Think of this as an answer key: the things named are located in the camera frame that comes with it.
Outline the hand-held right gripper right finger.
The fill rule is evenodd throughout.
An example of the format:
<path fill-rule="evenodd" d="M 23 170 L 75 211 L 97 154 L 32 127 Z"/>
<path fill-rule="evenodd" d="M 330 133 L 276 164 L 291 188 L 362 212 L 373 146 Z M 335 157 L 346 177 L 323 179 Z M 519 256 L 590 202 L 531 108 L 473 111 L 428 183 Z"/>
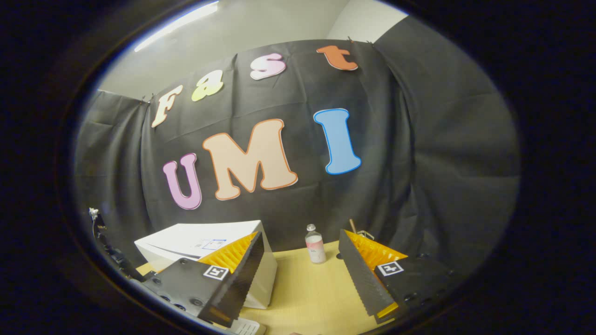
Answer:
<path fill-rule="evenodd" d="M 366 313 L 377 323 L 409 318 L 459 284 L 458 272 L 426 254 L 407 256 L 344 229 L 339 251 Z"/>

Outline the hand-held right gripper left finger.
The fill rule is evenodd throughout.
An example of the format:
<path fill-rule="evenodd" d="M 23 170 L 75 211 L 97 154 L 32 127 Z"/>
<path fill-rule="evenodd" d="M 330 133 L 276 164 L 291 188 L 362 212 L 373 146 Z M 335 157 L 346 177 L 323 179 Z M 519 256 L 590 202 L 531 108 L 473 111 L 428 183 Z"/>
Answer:
<path fill-rule="evenodd" d="M 263 234 L 256 231 L 197 261 L 182 257 L 147 274 L 142 285 L 196 318 L 230 327 L 240 315 L 263 255 Z"/>

